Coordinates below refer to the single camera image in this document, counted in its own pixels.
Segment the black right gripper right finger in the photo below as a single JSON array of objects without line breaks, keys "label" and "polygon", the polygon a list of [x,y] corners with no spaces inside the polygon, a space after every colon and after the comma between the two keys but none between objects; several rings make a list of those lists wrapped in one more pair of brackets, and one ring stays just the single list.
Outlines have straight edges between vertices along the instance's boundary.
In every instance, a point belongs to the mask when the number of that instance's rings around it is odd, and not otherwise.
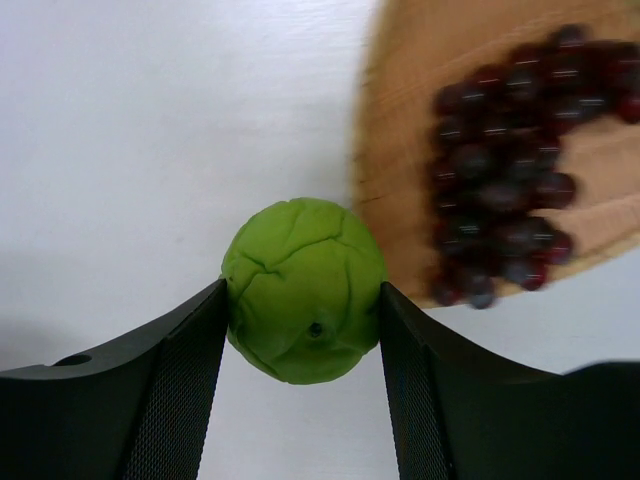
[{"label": "black right gripper right finger", "polygon": [[403,479],[635,479],[639,366],[566,374],[495,354],[391,284],[380,345]]}]

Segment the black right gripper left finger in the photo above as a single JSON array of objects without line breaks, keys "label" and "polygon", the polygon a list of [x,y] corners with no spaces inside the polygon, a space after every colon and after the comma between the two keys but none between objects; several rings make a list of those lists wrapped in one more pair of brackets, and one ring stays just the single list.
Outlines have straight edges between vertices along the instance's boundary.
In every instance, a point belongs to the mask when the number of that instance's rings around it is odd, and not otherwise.
[{"label": "black right gripper left finger", "polygon": [[2,372],[2,478],[197,478],[228,318],[218,280],[104,344]]}]

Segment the green fake apple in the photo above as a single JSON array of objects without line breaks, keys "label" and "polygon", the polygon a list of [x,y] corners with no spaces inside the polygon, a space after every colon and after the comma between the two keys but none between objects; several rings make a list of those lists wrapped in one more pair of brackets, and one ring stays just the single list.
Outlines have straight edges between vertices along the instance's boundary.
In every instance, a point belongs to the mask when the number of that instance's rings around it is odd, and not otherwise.
[{"label": "green fake apple", "polygon": [[367,227],[336,203],[296,198],[256,213],[234,236],[220,277],[230,344],[278,381],[333,381],[379,342],[384,259]]}]

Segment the dark red fake grapes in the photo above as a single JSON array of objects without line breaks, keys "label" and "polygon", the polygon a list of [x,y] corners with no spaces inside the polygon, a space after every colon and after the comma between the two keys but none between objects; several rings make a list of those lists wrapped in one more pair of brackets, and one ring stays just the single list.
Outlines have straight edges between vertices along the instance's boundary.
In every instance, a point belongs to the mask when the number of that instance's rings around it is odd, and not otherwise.
[{"label": "dark red fake grapes", "polygon": [[560,169],[562,137],[606,115],[638,121],[639,46],[565,24],[442,87],[434,110],[431,296],[485,309],[498,281],[536,291],[572,260],[573,236],[545,217],[578,194],[576,177]]}]

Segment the woven bamboo fruit bowl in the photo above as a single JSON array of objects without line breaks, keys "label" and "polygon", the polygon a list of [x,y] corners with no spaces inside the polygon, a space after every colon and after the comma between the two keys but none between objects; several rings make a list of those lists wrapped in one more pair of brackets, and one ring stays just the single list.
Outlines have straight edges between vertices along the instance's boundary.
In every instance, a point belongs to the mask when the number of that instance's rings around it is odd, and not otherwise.
[{"label": "woven bamboo fruit bowl", "polygon": [[[436,269],[426,163],[430,101],[444,85],[498,61],[513,46],[566,23],[600,38],[637,40],[635,1],[388,1],[372,39],[356,118],[353,199],[382,249],[391,282],[422,308]],[[554,268],[561,280],[639,244],[639,129],[614,118],[568,137],[564,163],[581,184],[576,205],[553,219],[577,253]]]}]

